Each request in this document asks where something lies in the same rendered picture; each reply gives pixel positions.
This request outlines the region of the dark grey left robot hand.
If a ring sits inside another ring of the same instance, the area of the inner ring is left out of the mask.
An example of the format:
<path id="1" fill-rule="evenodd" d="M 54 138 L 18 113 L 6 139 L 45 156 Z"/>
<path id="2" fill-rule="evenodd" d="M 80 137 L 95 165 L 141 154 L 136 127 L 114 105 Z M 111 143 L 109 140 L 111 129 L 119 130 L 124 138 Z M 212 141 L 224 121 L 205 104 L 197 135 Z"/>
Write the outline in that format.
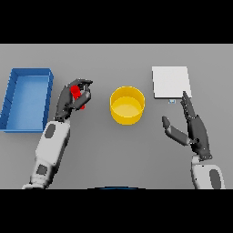
<path id="1" fill-rule="evenodd" d="M 64 86 L 60 96 L 58 98 L 58 102 L 56 105 L 56 114 L 55 121 L 65 122 L 68 118 L 70 118 L 73 108 L 71 107 L 73 103 L 73 97 L 70 92 L 71 86 L 79 86 L 81 93 L 85 95 L 85 104 L 91 99 L 91 91 L 89 86 L 93 83 L 92 80 L 81 79 L 78 78 L 73 82 Z"/>

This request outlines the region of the pale square scale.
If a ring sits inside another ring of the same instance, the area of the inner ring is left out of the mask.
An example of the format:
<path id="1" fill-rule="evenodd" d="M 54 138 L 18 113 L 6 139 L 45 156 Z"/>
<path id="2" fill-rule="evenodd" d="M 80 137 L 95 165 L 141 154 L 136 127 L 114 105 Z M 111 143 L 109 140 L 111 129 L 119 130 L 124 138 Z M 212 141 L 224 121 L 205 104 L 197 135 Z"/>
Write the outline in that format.
<path id="1" fill-rule="evenodd" d="M 192 97 L 186 66 L 153 66 L 152 82 L 155 99 L 181 99 L 183 92 Z"/>

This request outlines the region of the blue tray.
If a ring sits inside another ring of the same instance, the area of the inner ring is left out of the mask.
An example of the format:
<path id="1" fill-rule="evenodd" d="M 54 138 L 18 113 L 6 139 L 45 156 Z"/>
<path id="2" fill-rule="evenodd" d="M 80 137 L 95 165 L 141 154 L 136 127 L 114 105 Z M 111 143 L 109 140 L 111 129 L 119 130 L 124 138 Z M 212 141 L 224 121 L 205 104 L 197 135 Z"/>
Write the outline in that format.
<path id="1" fill-rule="evenodd" d="M 42 133 L 54 75 L 50 68 L 12 68 L 0 111 L 0 131 Z"/>

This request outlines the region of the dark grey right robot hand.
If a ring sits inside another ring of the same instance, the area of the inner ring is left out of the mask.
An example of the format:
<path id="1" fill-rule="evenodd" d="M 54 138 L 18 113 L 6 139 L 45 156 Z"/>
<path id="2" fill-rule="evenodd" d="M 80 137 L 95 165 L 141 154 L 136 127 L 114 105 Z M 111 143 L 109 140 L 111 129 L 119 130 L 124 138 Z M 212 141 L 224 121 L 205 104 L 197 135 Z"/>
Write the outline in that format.
<path id="1" fill-rule="evenodd" d="M 183 107 L 184 117 L 187 121 L 187 133 L 173 127 L 166 116 L 162 116 L 165 134 L 182 146 L 191 146 L 192 151 L 199 156 L 201 161 L 212 158 L 208 142 L 208 132 L 199 115 L 195 113 L 194 107 L 187 92 L 183 92 L 180 101 Z"/>

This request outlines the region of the yellow bowl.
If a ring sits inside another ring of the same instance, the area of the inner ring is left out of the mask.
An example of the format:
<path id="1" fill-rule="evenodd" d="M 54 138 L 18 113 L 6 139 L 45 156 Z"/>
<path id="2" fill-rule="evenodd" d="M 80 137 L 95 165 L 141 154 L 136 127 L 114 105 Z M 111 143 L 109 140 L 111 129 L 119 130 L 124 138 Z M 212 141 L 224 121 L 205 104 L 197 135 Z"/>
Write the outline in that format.
<path id="1" fill-rule="evenodd" d="M 109 98 L 111 116 L 123 126 L 131 126 L 138 122 L 142 117 L 145 105 L 144 95 L 133 86 L 121 86 Z"/>

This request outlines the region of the red beaker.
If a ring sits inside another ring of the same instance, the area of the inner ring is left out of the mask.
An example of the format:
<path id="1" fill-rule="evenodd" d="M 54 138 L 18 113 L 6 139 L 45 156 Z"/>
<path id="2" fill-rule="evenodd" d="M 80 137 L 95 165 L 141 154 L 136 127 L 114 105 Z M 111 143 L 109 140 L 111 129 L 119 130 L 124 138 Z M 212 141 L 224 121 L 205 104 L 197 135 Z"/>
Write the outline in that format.
<path id="1" fill-rule="evenodd" d="M 85 108 L 85 95 L 81 93 L 79 86 L 71 86 L 70 92 L 73 97 L 73 103 L 71 107 L 73 109 L 79 110 Z"/>

